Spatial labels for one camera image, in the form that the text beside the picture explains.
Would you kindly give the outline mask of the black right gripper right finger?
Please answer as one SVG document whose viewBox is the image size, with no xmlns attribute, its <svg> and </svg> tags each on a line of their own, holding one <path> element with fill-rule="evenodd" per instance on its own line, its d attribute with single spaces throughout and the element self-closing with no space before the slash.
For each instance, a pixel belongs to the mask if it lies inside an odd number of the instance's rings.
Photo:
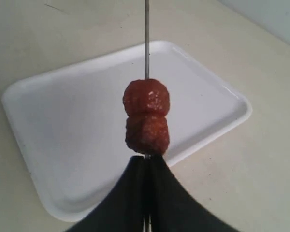
<svg viewBox="0 0 290 232">
<path fill-rule="evenodd" d="M 175 178 L 162 156 L 148 159 L 153 232 L 233 232 L 199 204 Z"/>
</svg>

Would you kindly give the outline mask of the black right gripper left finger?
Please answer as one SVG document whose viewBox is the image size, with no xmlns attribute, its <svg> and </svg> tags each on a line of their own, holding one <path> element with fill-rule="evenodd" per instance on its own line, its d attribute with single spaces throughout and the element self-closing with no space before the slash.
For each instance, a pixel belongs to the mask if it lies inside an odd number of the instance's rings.
<svg viewBox="0 0 290 232">
<path fill-rule="evenodd" d="M 133 156 L 109 194 L 69 232 L 142 232 L 145 159 Z"/>
</svg>

